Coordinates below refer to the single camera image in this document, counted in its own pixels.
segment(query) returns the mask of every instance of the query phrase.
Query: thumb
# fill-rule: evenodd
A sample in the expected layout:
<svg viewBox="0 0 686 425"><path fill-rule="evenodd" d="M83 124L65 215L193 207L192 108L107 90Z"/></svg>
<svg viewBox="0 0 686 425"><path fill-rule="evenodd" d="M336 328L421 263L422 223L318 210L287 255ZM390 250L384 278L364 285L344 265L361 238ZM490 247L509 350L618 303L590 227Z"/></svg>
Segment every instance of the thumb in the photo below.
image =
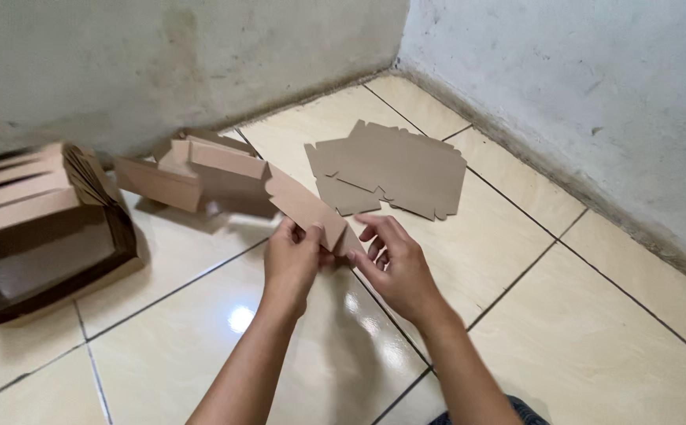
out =
<svg viewBox="0 0 686 425"><path fill-rule="evenodd" d="M352 249L350 252L348 252L348 259L353 263L354 266L357 266L357 268L361 270L361 273L364 274L366 280L373 285L379 285L380 282L385 279L385 272L377 268L375 263L369 259L365 253L354 251Z"/></svg>
<svg viewBox="0 0 686 425"><path fill-rule="evenodd" d="M325 236L325 226L322 223L314 223L306 230L306 236L303 238L302 245L306 245L314 250L319 249L319 244Z"/></svg>

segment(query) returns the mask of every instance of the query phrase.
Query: white wall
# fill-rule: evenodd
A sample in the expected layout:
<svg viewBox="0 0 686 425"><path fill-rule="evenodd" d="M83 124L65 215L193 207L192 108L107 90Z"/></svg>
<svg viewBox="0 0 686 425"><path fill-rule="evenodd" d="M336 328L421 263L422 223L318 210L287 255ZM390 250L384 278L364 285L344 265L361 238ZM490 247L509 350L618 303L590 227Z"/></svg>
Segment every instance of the white wall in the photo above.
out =
<svg viewBox="0 0 686 425"><path fill-rule="evenodd" d="M686 272L686 1L412 0L398 68Z"/></svg>
<svg viewBox="0 0 686 425"><path fill-rule="evenodd" d="M408 0L0 0L0 151L141 153L386 68Z"/></svg>

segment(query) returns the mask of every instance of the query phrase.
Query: left hand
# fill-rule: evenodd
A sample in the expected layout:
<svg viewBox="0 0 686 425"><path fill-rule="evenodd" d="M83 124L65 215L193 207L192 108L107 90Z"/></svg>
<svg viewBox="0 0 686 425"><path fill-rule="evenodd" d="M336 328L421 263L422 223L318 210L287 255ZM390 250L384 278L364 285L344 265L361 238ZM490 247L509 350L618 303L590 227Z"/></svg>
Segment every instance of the left hand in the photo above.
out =
<svg viewBox="0 0 686 425"><path fill-rule="evenodd" d="M321 267L335 260L319 245L324 233L321 224L304 232L293 220L283 218L264 251L264 292L260 307L278 308L296 319L303 315L314 277Z"/></svg>

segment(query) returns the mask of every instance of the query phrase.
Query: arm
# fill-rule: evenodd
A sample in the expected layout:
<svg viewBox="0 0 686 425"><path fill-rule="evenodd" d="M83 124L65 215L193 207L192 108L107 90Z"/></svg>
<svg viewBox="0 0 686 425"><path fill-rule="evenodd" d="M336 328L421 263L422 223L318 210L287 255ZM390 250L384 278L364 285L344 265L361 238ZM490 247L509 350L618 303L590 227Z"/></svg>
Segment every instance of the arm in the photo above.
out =
<svg viewBox="0 0 686 425"><path fill-rule="evenodd" d="M368 254L351 251L348 256L387 304L421 333L453 423L520 425L461 318L442 298L419 244L393 217L362 214L356 219L367 225L360 239L374 240Z"/></svg>
<svg viewBox="0 0 686 425"><path fill-rule="evenodd" d="M266 422L295 324L319 267L331 262L319 241L285 218L264 252L264 291L251 324L216 375L187 425Z"/></svg>

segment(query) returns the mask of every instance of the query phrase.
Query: forearm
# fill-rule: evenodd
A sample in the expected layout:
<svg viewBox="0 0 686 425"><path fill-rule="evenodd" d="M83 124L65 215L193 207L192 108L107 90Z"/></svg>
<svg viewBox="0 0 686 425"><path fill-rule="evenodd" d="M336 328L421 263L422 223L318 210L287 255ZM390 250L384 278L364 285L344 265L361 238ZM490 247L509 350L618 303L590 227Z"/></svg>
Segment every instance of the forearm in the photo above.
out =
<svg viewBox="0 0 686 425"><path fill-rule="evenodd" d="M453 423L513 424L519 419L471 343L461 318L447 305L418 325Z"/></svg>
<svg viewBox="0 0 686 425"><path fill-rule="evenodd" d="M289 309L260 305L187 424L265 423L296 321Z"/></svg>

